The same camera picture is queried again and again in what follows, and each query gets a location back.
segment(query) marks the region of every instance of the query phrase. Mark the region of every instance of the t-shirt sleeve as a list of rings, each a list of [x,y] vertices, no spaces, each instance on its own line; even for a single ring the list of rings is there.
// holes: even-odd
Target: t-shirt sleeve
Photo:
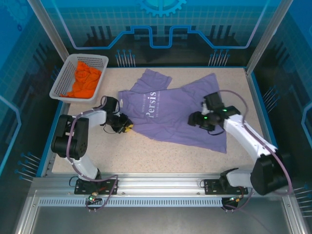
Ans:
[[[137,80],[130,91],[142,94],[164,90],[168,88],[171,80],[171,77],[146,69],[142,77]]]

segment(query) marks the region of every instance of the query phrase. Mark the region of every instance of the gear graphic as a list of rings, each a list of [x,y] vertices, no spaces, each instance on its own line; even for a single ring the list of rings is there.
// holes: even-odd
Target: gear graphic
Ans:
[[[181,5],[186,3],[186,0],[138,0],[141,10],[146,10],[146,13],[152,13],[153,16],[163,15],[169,16],[170,13],[175,14],[176,9],[181,10]]]
[[[27,0],[2,0],[0,5],[6,7],[11,17],[19,25],[23,25],[23,21],[28,16],[28,3]]]

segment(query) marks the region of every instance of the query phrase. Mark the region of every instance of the cable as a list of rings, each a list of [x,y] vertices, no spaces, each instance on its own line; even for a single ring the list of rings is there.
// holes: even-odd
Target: cable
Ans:
[[[242,191],[242,199],[244,198],[244,188],[243,187],[240,187],[239,186],[239,188],[240,188],[240,190]]]
[[[232,93],[232,94],[236,95],[237,97],[239,97],[239,98],[242,100],[242,102],[244,103],[244,105],[245,105],[245,107],[246,107],[246,112],[244,113],[243,119],[242,119],[242,124],[243,124],[244,128],[246,129],[246,131],[247,131],[250,135],[252,135],[252,136],[254,137],[254,139],[255,139],[256,141],[258,141],[258,142],[262,145],[262,147],[264,147],[266,150],[268,150],[268,151],[270,152],[270,154],[275,158],[275,160],[277,161],[277,163],[278,163],[279,166],[281,167],[281,169],[282,169],[282,171],[284,172],[285,177],[286,177],[286,179],[287,179],[287,183],[288,183],[288,187],[289,187],[287,193],[284,193],[284,194],[279,193],[279,192],[275,192],[275,193],[276,193],[276,194],[279,194],[279,195],[290,195],[290,194],[293,192],[293,184],[292,184],[292,180],[291,180],[291,178],[290,178],[290,176],[289,176],[289,174],[288,174],[288,172],[287,172],[287,170],[286,170],[284,164],[283,164],[282,161],[278,158],[278,156],[276,155],[276,153],[275,153],[273,150],[271,150],[271,149],[267,146],[267,144],[266,144],[265,142],[263,142],[261,139],[259,139],[259,138],[246,126],[246,124],[245,124],[245,118],[246,118],[246,115],[247,115],[247,113],[248,113],[248,111],[249,111],[249,108],[248,108],[248,105],[247,105],[245,99],[244,99],[241,95],[239,95],[238,93],[236,93],[236,92],[234,92],[234,91],[232,91],[232,90],[220,90],[220,92]]]
[[[202,187],[201,186],[201,182],[203,182],[204,181],[204,179],[202,179],[201,181],[200,181],[200,183],[199,183],[199,186],[202,188],[202,189],[204,189],[205,187]]]
[[[100,209],[104,208],[104,206],[106,206],[106,204],[107,204],[109,198],[111,197],[111,195],[112,195],[112,193],[113,193],[113,191],[114,191],[114,188],[115,188],[115,186],[116,186],[116,184],[117,184],[117,181],[118,181],[118,176],[117,176],[116,179],[115,179],[115,182],[114,182],[114,184],[113,184],[113,187],[112,187],[111,191],[109,192],[108,197],[106,198],[106,201],[105,201],[100,207],[94,208],[94,210],[100,210]],[[89,208],[89,206],[88,206],[88,203],[86,203],[86,208],[87,208],[88,210],[91,210],[91,209]]]
[[[224,129],[223,129],[222,132],[220,132],[220,133],[215,133],[215,134],[211,134],[211,133],[208,131],[208,134],[211,135],[211,136],[217,136],[217,135],[220,135],[220,134],[222,134],[222,133],[224,133]]]
[[[225,206],[232,208],[233,211],[237,211],[238,210],[238,209],[235,208],[235,206],[231,206],[231,205],[225,205]],[[240,210],[240,211],[243,212],[246,215],[249,215],[249,216],[253,217],[265,230],[268,231],[268,233],[273,234],[273,232],[270,229],[268,229],[255,215],[253,215],[252,213],[247,212],[245,210]]]
[[[70,187],[75,187],[75,186],[71,186],[71,185],[70,185],[70,182],[72,182],[72,179],[75,178],[75,177],[79,178],[79,176],[75,175],[75,176],[73,176],[73,177],[71,177],[71,178],[69,179],[68,184],[69,184]]]
[[[114,132],[114,133],[109,133],[109,132],[107,132],[107,131],[105,130],[105,127],[106,127],[106,124],[104,124],[104,127],[103,127],[104,132],[106,132],[106,133],[108,133],[108,134],[116,134],[116,132]]]
[[[112,175],[112,176],[107,177],[107,178],[105,178],[105,179],[92,179],[92,178],[89,178],[89,177],[83,175],[83,174],[79,171],[79,169],[75,166],[74,161],[70,158],[70,156],[69,156],[69,149],[70,149],[70,145],[71,145],[71,142],[72,142],[72,138],[73,138],[73,134],[74,134],[74,128],[75,128],[75,124],[76,124],[77,120],[78,120],[79,118],[81,118],[83,115],[86,115],[86,114],[92,113],[92,112],[94,112],[94,111],[100,110],[101,108],[103,108],[103,107],[106,105],[106,102],[107,102],[106,96],[102,96],[101,101],[100,101],[101,105],[100,105],[99,107],[93,108],[93,109],[91,109],[91,110],[89,110],[89,111],[82,112],[82,113],[80,113],[79,115],[76,116],[76,118],[74,119],[74,121],[73,121],[73,123],[72,123],[72,126],[71,126],[71,128],[70,128],[70,133],[69,133],[69,136],[68,136],[68,142],[67,142],[67,147],[66,147],[66,158],[68,159],[68,161],[69,161],[70,164],[72,165],[74,171],[75,171],[79,176],[81,176],[82,178],[84,178],[84,179],[86,179],[86,180],[88,180],[88,181],[92,181],[92,182],[103,182],[103,181],[107,181],[107,180],[109,180],[109,179],[112,179],[112,178],[114,178],[114,177],[116,178],[116,179],[115,179],[115,182],[114,182],[114,185],[113,185],[113,187],[112,187],[112,189],[111,189],[111,191],[110,191],[110,193],[109,193],[109,196],[107,197],[105,203],[103,203],[103,205],[102,205],[101,207],[97,208],[97,209],[102,209],[102,208],[107,204],[109,198],[111,197],[111,194],[113,193],[113,190],[114,190],[114,188],[115,188],[115,185],[116,185],[116,183],[117,183],[118,175]]]

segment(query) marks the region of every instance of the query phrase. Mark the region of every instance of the metal rod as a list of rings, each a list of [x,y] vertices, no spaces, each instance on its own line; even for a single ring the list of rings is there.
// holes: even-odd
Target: metal rod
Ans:
[[[128,59],[129,67],[131,67],[130,66],[130,60],[129,60],[129,55],[127,55],[127,59]]]
[[[216,62],[216,60],[217,60],[218,57],[219,57],[219,55],[216,54],[216,55],[215,55],[215,59],[214,59],[214,66],[215,66],[215,62]]]
[[[296,199],[302,199],[302,198],[310,198],[312,199],[312,194],[308,194],[307,196],[301,196],[301,197],[297,197]]]
[[[40,0],[28,0],[31,8],[33,9],[35,15],[37,16],[39,22],[43,26],[45,32],[47,33],[49,39],[53,43],[55,49],[57,50],[59,56],[63,61],[67,59],[69,53],[59,36],[58,31],[56,30],[55,26],[53,25],[47,11],[45,10],[44,6],[42,5]]]
[[[19,174],[21,174],[21,175],[29,176],[29,177],[31,177],[31,178],[34,178],[34,177],[31,176],[31,175],[25,174],[25,173],[23,173],[23,172],[19,172],[17,169],[14,171],[14,173],[15,173],[15,174],[19,173]]]
[[[210,58],[209,58],[209,62],[208,62],[208,66],[210,66],[210,61],[211,61],[211,58],[213,57],[213,54],[210,54]]]
[[[273,90],[273,88],[270,87],[270,88],[267,90],[267,92],[262,96],[262,98],[264,98],[269,92],[272,92],[272,90]]]
[[[275,98],[275,94],[271,94],[271,97],[270,98],[267,98],[266,100],[264,100],[264,104],[267,105],[268,102],[272,99],[272,98]]]
[[[130,54],[131,65],[133,66],[133,63],[132,63],[132,56],[131,56],[132,50],[128,50],[128,52],[129,52],[129,54]]]
[[[253,52],[248,64],[247,64],[247,74],[251,75],[254,68],[258,64],[260,58],[262,57],[264,51],[266,50],[267,46],[269,45],[272,37],[274,36],[277,28],[279,27],[280,23],[282,22],[284,16],[286,15],[290,5],[292,4],[293,0],[282,0],[279,6],[277,7],[269,25],[267,26],[266,30],[264,31],[260,42],[258,43],[256,49]]]
[[[269,107],[267,107],[267,109],[270,109],[273,105],[274,105],[274,107],[277,105],[277,101],[279,100],[279,98],[277,97],[277,99],[275,100],[275,101],[273,101],[273,102],[271,102],[271,104],[270,104],[270,106]]]
[[[19,179],[24,179],[24,180],[27,180],[29,182],[33,182],[32,180],[26,179],[26,178],[22,177],[21,175],[19,176]]]
[[[121,56],[121,58],[122,58],[123,67],[126,67],[126,66],[125,66],[125,61],[123,60],[123,55],[120,55],[120,56]]]
[[[37,165],[35,165],[34,163],[31,163],[31,162],[28,161],[27,159],[25,160],[25,163],[26,163],[26,164],[30,164],[30,165],[32,165],[32,166],[34,166],[34,167],[38,167]]]
[[[28,156],[26,156],[25,154],[20,154],[20,156],[21,157],[25,157],[25,158],[27,158],[27,159],[29,159],[29,160],[31,160],[31,161],[33,161],[33,162],[35,162],[35,163],[38,163],[38,164],[40,164],[40,162],[38,162],[38,161],[36,161],[36,160],[34,160],[34,159],[32,159],[32,158],[30,158],[30,157],[28,157]]]
[[[305,183],[303,187],[294,189],[293,191],[296,191],[296,190],[299,190],[299,189],[308,189],[308,188],[309,188],[309,187],[308,187],[308,184]]]
[[[221,67],[221,62],[222,62],[222,60],[223,60],[224,54],[222,54],[221,57],[222,57],[222,58],[221,58],[221,60],[220,60],[219,67]]]
[[[296,193],[296,195],[298,195],[298,194],[305,194],[305,193],[309,193],[309,192],[312,192],[312,190],[307,190],[307,191],[304,191],[304,192]]]
[[[277,106],[277,103],[275,103],[274,107],[276,107],[276,106]],[[274,107],[272,107],[272,108],[268,111],[268,113],[270,113],[270,112],[271,112],[271,110],[273,110],[273,109],[274,109]]]
[[[265,103],[266,105],[266,109],[276,100],[276,98],[272,98],[271,101],[269,101],[269,103]]]
[[[123,55],[125,57],[125,60],[126,60],[126,65],[127,65],[127,59],[126,59],[126,50],[122,50],[123,51]]]
[[[311,202],[311,200],[310,201],[300,201],[300,202],[298,202],[298,204],[307,203],[307,202]]]
[[[299,208],[307,208],[307,207],[311,207],[311,205],[310,206],[299,206]]]
[[[115,57],[116,57],[116,60],[117,60],[118,67],[120,67],[119,66],[119,61],[118,61],[118,55],[115,55]]]
[[[31,171],[27,170],[27,169],[26,169],[26,168],[24,168],[24,167],[21,169],[21,171],[22,171],[22,172],[28,172],[28,173],[31,173],[31,174],[36,175],[36,173],[31,172]]]
[[[229,57],[230,57],[230,55],[226,56],[226,60],[225,60],[224,66],[226,66],[226,63],[228,62]]]
[[[270,90],[268,90],[266,93],[265,93],[265,95],[263,95],[263,99],[265,99],[265,98],[267,98],[271,93],[272,93],[272,91],[274,91],[274,89],[275,89],[275,86],[273,86],[273,88]]]
[[[120,58],[120,50],[117,50],[117,53],[118,53],[118,57],[119,57],[119,62],[120,62],[120,66],[121,66],[121,58]]]
[[[28,156],[32,156],[32,157],[34,157],[34,158],[38,159],[39,161],[41,161],[41,159],[40,159],[40,158],[38,158],[38,157],[36,157],[36,156],[32,155],[32,154],[31,154],[31,152],[28,152],[28,153],[27,153],[27,155],[28,155]]]
[[[223,58],[222,66],[223,66],[223,64],[224,64],[224,61],[225,61],[226,55],[228,54],[228,52],[229,52],[229,51],[230,51],[229,49],[226,49],[226,50],[225,50],[225,56],[224,56],[224,58]]]
[[[212,62],[211,62],[211,63],[213,63],[213,62],[214,62],[215,53],[216,53],[217,51],[218,51],[217,49],[215,49],[215,50],[214,50],[213,60],[212,60]]]
[[[32,167],[30,167],[30,166],[28,166],[28,165],[22,163],[21,161],[18,161],[18,165],[23,165],[23,166],[25,166],[25,167],[27,167],[27,168],[30,168],[30,169],[32,169],[32,170],[34,170],[34,171],[37,171],[37,169],[32,168]]]
[[[220,50],[220,54],[219,54],[219,56],[218,56],[218,57],[219,57],[219,58],[218,58],[218,62],[216,63],[217,66],[218,66],[219,60],[220,60],[220,58],[221,58],[221,53],[222,53],[222,51],[223,51],[223,50],[221,49],[221,50]]]
[[[134,63],[134,65],[135,65],[135,67],[136,67],[136,59],[135,59],[135,55],[132,55],[132,58],[133,58],[133,63]]]

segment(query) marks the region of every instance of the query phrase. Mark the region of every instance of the metal floor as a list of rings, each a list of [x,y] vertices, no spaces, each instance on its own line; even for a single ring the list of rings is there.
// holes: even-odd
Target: metal floor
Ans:
[[[280,201],[253,198],[244,208],[273,234],[288,234]],[[221,208],[104,208],[89,214],[78,207],[40,207],[32,234],[267,234],[253,217]]]

